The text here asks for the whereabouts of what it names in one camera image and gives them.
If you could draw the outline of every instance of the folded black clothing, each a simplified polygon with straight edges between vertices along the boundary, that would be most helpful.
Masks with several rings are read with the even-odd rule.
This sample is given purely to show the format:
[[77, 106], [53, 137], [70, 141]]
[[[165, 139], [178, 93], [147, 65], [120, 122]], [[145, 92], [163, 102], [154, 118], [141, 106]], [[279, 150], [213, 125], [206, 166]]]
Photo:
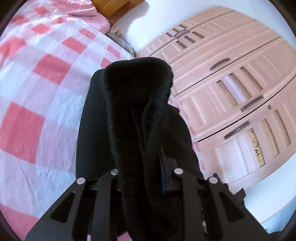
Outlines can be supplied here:
[[119, 61], [91, 80], [79, 128], [76, 177], [117, 168], [123, 215], [133, 241], [175, 240], [179, 202], [163, 197], [159, 146], [203, 178], [188, 127], [168, 105], [173, 73], [157, 58]]

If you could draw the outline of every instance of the wardrobe door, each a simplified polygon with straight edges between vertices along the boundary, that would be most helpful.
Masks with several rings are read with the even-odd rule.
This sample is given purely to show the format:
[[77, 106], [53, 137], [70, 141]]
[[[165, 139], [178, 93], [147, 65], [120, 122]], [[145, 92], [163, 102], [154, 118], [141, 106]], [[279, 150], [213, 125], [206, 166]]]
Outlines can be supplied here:
[[202, 23], [205, 23], [211, 19], [214, 19], [216, 17], [219, 17], [221, 15], [224, 15], [226, 13], [233, 12], [233, 10], [225, 7], [213, 7], [206, 11], [203, 11], [192, 18], [174, 26], [169, 31], [165, 32], [163, 35], [161, 35], [158, 39], [154, 40], [151, 44], [149, 44], [147, 47], [145, 47], [143, 50], [141, 50], [139, 53], [137, 53], [137, 57], [149, 57], [151, 56], [155, 51], [169, 43], [170, 41], [174, 40], [179, 35], [183, 34], [187, 30], [190, 30], [191, 28], [200, 25]]
[[202, 140], [251, 113], [295, 75], [296, 51], [278, 38], [176, 97]]
[[163, 46], [151, 56], [160, 58], [170, 64], [194, 48], [201, 47], [211, 42], [212, 39], [253, 21], [255, 20], [240, 12], [227, 13], [180, 33], [169, 44]]
[[199, 142], [205, 178], [217, 173], [236, 192], [276, 171], [296, 152], [296, 78], [260, 108]]
[[264, 24], [253, 21], [234, 28], [182, 55], [170, 65], [178, 93], [257, 48], [279, 38]]

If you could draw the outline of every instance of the silver rivet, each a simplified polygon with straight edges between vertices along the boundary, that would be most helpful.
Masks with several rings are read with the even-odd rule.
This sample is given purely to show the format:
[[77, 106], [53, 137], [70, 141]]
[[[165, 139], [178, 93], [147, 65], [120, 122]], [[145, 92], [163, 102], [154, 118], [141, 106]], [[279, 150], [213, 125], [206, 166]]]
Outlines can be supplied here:
[[77, 182], [79, 185], [84, 184], [84, 183], [85, 183], [85, 178], [80, 177], [80, 178], [77, 179], [76, 182]]
[[117, 170], [117, 169], [113, 169], [113, 170], [111, 171], [111, 174], [112, 174], [113, 176], [118, 175], [118, 170]]
[[183, 169], [181, 169], [181, 168], [176, 168], [176, 169], [174, 170], [174, 173], [176, 173], [176, 174], [178, 174], [178, 175], [181, 175], [181, 174], [183, 174]]
[[215, 177], [210, 177], [210, 178], [209, 178], [209, 181], [210, 181], [210, 183], [212, 183], [212, 184], [216, 184], [216, 183], [218, 182], [218, 179], [215, 178]]

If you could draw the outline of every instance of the bed sheet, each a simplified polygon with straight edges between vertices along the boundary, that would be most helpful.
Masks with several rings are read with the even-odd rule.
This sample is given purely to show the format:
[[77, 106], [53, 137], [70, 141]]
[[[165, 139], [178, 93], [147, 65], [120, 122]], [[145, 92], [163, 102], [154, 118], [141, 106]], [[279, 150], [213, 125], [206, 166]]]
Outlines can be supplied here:
[[[80, 118], [95, 71], [131, 55], [87, 0], [29, 0], [0, 38], [0, 211], [26, 234], [76, 180]], [[192, 133], [201, 169], [202, 156]], [[119, 238], [130, 240], [128, 234]]]

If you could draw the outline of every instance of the wooden headboard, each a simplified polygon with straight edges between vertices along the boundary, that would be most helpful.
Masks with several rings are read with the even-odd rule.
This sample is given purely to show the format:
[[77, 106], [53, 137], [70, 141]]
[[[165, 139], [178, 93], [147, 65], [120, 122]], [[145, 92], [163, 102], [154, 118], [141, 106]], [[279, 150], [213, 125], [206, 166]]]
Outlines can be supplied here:
[[111, 26], [122, 18], [129, 10], [144, 0], [92, 0], [98, 13], [106, 17]]

